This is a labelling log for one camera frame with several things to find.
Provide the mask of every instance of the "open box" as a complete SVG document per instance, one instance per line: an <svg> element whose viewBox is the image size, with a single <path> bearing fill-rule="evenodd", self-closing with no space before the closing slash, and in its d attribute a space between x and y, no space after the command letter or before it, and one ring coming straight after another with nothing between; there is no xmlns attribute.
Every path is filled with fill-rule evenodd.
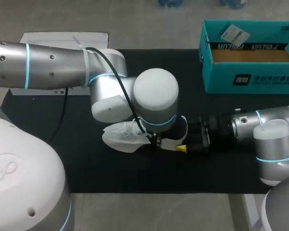
<svg viewBox="0 0 289 231"><path fill-rule="evenodd" d="M233 25L250 34L239 47L222 38ZM205 20L199 58L207 93L289 94L289 22Z"/></svg>

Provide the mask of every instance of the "gray floor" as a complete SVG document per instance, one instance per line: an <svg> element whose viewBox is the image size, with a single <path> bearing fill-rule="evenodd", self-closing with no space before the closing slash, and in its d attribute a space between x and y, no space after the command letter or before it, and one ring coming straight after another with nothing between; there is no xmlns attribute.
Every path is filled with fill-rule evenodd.
<svg viewBox="0 0 289 231"><path fill-rule="evenodd" d="M185 0L178 9L162 9L157 0L0 0L0 40L107 31L115 49L197 48L204 19L289 20L289 0L249 0L237 11L218 0ZM0 89L0 104L5 93ZM76 231L233 231L240 219L226 194L74 194L73 201Z"/></svg>

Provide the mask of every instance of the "blue led ring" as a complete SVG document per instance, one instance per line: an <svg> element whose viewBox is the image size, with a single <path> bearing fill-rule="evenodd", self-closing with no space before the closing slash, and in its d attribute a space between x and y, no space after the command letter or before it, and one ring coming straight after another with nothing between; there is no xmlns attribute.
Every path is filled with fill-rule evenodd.
<svg viewBox="0 0 289 231"><path fill-rule="evenodd" d="M114 73L105 73L105 74L101 74L101 75L98 75L98 76L95 76L93 77L92 79L90 79L89 81L89 85L94 81L96 80L97 78L99 77L103 77L103 76L114 76L115 74ZM122 74L118 74L120 77L126 77L126 75L122 75Z"/></svg>
<svg viewBox="0 0 289 231"><path fill-rule="evenodd" d="M25 89L29 86L29 77L30 77L30 47L29 44L26 43L26 52L27 52L27 58L26 58L26 82L25 82Z"/></svg>
<svg viewBox="0 0 289 231"><path fill-rule="evenodd" d="M165 123L162 123L162 124L152 124L152 123L149 123L148 121L145 121L142 117L140 117L146 124L149 124L149 125L152 125L152 126L162 126L162 125L165 125L169 122L171 122L174 118L176 118L177 114L175 114L170 120L168 120L167 122Z"/></svg>
<svg viewBox="0 0 289 231"><path fill-rule="evenodd" d="M67 222L68 222L68 219L69 219L69 217L70 217L70 215L71 215L71 211L72 211L72 200L70 199L70 201L71 201L71 202L70 202L70 206L69 206L69 212L68 212L66 221L64 222L64 224L63 224L62 228L60 229L60 231L63 231L63 230L64 230L64 228L65 228L65 226L66 226L66 224L67 224Z"/></svg>
<svg viewBox="0 0 289 231"><path fill-rule="evenodd" d="M289 157L286 158L286 159L281 159L281 160L263 160L263 159L260 159L258 157L256 157L257 160L261 161L261 162L267 162L267 163L278 163L278 162L285 162L285 161L288 161L289 160Z"/></svg>

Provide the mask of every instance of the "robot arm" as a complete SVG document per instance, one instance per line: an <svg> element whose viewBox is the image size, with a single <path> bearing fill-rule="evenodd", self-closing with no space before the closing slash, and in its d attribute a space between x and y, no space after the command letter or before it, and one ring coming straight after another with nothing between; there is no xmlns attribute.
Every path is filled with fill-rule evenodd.
<svg viewBox="0 0 289 231"><path fill-rule="evenodd" d="M112 49L101 52L122 77L131 96L135 78L127 78L124 56ZM0 87L50 90L76 86L90 86L92 114L97 120L113 123L131 115L118 81L99 54L0 42Z"/></svg>
<svg viewBox="0 0 289 231"><path fill-rule="evenodd" d="M138 78L128 77L120 52L100 51L117 71L143 125L151 132L168 130L175 121L179 92L174 76L156 68ZM0 87L50 90L76 86L90 87L96 120L115 123L132 115L118 80L98 53L0 42Z"/></svg>

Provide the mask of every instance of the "black mat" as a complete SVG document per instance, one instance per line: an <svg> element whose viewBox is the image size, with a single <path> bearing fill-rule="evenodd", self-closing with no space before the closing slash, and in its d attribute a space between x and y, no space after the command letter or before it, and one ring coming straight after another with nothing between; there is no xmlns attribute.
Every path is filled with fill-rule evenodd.
<svg viewBox="0 0 289 231"><path fill-rule="evenodd" d="M164 68L177 78L179 115L255 110L289 105L289 95L213 95L204 91L197 50L122 50L130 76ZM23 130L47 140L59 122L63 96L12 96L2 105ZM73 193L266 193L253 151L235 150L186 158L177 152L141 148L126 154L102 141L108 126L91 115L89 96L69 96L66 115L52 147L66 169Z"/></svg>

